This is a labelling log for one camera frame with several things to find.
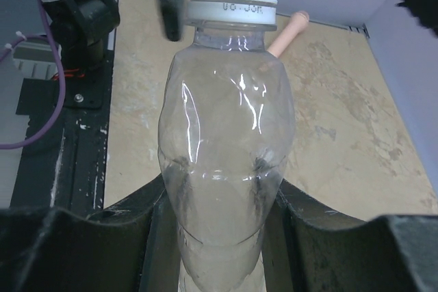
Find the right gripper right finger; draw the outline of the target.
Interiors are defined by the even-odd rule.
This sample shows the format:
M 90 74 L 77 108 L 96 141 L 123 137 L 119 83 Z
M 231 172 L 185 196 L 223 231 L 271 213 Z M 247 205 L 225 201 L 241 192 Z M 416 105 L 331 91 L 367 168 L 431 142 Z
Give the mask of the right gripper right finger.
M 437 216 L 362 221 L 283 181 L 270 211 L 271 291 L 436 291 Z

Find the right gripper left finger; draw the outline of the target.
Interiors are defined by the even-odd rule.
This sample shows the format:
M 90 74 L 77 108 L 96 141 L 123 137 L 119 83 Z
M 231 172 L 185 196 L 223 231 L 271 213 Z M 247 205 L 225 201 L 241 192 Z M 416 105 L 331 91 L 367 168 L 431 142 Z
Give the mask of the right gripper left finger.
M 161 177 L 81 217 L 1 211 L 2 291 L 169 291 L 171 213 Z

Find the small clear plastic bottle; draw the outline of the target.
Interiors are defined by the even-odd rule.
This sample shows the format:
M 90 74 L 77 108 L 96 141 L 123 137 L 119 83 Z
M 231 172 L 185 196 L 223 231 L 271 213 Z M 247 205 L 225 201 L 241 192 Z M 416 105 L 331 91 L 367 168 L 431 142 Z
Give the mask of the small clear plastic bottle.
M 158 158 L 185 270 L 201 291 L 252 274 L 295 132 L 284 65 L 260 26 L 200 26 L 172 59 Z

